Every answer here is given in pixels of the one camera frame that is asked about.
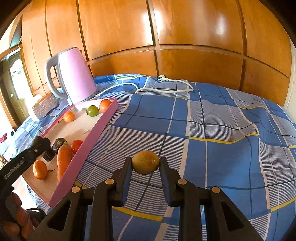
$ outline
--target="orange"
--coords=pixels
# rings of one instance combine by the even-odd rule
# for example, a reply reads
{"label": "orange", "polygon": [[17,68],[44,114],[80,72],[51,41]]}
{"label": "orange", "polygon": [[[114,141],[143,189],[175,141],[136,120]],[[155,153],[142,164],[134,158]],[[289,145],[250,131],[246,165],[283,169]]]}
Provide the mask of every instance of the orange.
{"label": "orange", "polygon": [[111,105],[111,100],[104,99],[101,101],[99,105],[100,112],[105,113],[105,111],[108,109],[109,105]]}
{"label": "orange", "polygon": [[33,174],[37,179],[39,180],[45,179],[47,176],[47,173],[48,173],[47,166],[43,161],[37,160],[34,162]]}
{"label": "orange", "polygon": [[66,114],[64,114],[63,119],[66,123],[72,122],[73,120],[75,120],[75,114],[69,111]]}

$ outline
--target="pink electric kettle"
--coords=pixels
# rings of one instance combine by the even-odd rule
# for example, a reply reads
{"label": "pink electric kettle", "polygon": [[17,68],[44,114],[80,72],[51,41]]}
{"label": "pink electric kettle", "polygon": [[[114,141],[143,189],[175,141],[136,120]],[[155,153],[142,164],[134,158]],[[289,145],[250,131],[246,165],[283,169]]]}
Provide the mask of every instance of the pink electric kettle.
{"label": "pink electric kettle", "polygon": [[[64,93],[60,93],[52,82],[50,68],[55,66],[59,84]],[[67,99],[69,104],[90,100],[97,94],[97,88],[91,72],[77,47],[66,49],[45,63],[45,79],[56,98]]]}

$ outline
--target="wooden panel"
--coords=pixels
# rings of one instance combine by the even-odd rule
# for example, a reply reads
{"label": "wooden panel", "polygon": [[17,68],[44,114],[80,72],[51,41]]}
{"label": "wooden panel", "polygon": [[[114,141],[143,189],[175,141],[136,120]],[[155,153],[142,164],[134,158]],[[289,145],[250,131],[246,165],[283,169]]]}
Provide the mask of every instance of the wooden panel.
{"label": "wooden panel", "polygon": [[79,10],[90,60],[153,44],[144,0],[79,0]]}
{"label": "wooden panel", "polygon": [[[45,28],[45,1],[46,0],[33,0],[30,14],[33,53],[42,84],[46,83],[44,65],[45,62],[51,57]],[[51,69],[51,74],[52,78],[56,76],[54,68]]]}
{"label": "wooden panel", "polygon": [[[54,83],[54,86],[55,86],[56,88],[59,87],[59,81],[58,81],[58,79],[53,80],[53,83]],[[43,86],[43,88],[44,88],[44,91],[45,91],[46,94],[50,92],[50,89],[49,89],[49,87],[48,87],[47,84],[45,84],[45,85]]]}
{"label": "wooden panel", "polygon": [[71,47],[78,47],[85,57],[81,40],[76,0],[47,0],[46,25],[52,55]]}
{"label": "wooden panel", "polygon": [[35,91],[35,95],[41,94],[42,96],[46,95],[45,90],[43,87],[40,87]]}
{"label": "wooden panel", "polygon": [[289,88],[289,78],[258,61],[247,59],[242,91],[284,105]]}
{"label": "wooden panel", "polygon": [[93,76],[137,73],[157,77],[154,50],[118,53],[90,63]]}
{"label": "wooden panel", "polygon": [[27,67],[28,75],[30,77],[30,84],[33,90],[37,90],[40,86],[42,86],[42,83],[41,83],[41,79],[35,63],[33,47],[31,42],[31,30],[30,30],[31,7],[32,7],[32,3],[30,3],[24,9],[24,14],[22,17],[22,48],[23,48],[24,58],[25,58],[24,66]]}
{"label": "wooden panel", "polygon": [[239,89],[241,58],[193,49],[163,49],[160,55],[167,78]]}
{"label": "wooden panel", "polygon": [[25,62],[25,56],[24,56],[24,50],[23,50],[23,45],[22,44],[20,44],[20,57],[21,57],[21,60],[22,60],[22,66],[23,66],[24,73],[25,73],[25,76],[27,78],[30,90],[31,90],[31,92],[32,92],[32,94],[34,96],[34,89],[33,89],[33,86],[32,86],[32,83],[31,83],[31,80],[30,80],[30,77],[29,77],[28,68],[27,68],[27,65],[26,65],[26,62]]}
{"label": "wooden panel", "polygon": [[286,76],[291,74],[289,36],[277,18],[258,0],[240,0],[247,35],[247,55]]}
{"label": "wooden panel", "polygon": [[207,45],[242,53],[235,0],[153,0],[153,7],[160,44]]}

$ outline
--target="green tomato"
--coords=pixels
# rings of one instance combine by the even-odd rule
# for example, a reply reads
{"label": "green tomato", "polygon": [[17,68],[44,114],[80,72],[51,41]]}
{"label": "green tomato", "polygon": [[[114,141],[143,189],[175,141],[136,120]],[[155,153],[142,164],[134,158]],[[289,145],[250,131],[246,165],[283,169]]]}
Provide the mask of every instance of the green tomato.
{"label": "green tomato", "polygon": [[95,105],[91,105],[90,107],[87,108],[86,113],[89,116],[94,117],[99,114],[99,108],[96,107]]}

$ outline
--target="red tomato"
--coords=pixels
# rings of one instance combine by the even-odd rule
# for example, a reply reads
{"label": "red tomato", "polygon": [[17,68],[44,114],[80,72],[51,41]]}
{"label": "red tomato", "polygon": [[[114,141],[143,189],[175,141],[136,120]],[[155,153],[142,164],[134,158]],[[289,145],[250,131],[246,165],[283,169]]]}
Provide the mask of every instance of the red tomato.
{"label": "red tomato", "polygon": [[75,140],[75,141],[73,141],[72,144],[71,144],[71,150],[72,150],[72,152],[73,153],[76,153],[82,143],[83,143],[82,140]]}

